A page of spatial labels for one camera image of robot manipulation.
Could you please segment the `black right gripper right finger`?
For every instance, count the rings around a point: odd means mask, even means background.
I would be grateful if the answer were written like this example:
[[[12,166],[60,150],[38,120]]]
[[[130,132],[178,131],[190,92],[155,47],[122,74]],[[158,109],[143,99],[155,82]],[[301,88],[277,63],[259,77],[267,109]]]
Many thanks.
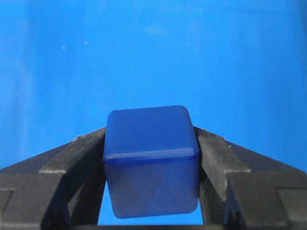
[[[306,229],[305,172],[204,129],[194,131],[204,224],[229,230]]]

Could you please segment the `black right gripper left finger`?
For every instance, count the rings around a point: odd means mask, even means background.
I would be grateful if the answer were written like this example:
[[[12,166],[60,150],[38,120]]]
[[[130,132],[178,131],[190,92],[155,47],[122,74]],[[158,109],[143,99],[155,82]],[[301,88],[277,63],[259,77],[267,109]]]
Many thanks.
[[[104,128],[0,171],[3,230],[61,230],[98,223],[106,183]]]

